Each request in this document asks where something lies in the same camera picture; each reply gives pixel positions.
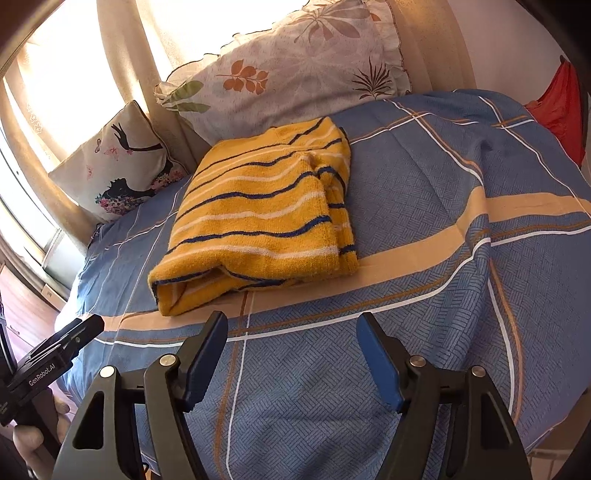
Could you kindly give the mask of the left hand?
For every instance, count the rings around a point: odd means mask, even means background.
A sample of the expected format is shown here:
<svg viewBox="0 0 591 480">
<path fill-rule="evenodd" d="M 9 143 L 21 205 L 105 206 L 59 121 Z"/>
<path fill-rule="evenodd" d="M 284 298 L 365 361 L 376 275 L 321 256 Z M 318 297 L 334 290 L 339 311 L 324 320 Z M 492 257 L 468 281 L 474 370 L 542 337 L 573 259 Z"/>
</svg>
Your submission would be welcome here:
<svg viewBox="0 0 591 480">
<path fill-rule="evenodd" d="M 67 403 L 56 396 L 53 397 L 53 400 L 57 414 L 56 433 L 58 441 L 62 443 L 71 424 L 67 417 L 70 408 Z M 53 474 L 54 461 L 44 460 L 41 457 L 40 452 L 44 441 L 41 431 L 34 426 L 16 425 L 12 438 L 19 455 L 32 469 L 35 476 L 38 479 L 50 479 Z"/>
</svg>

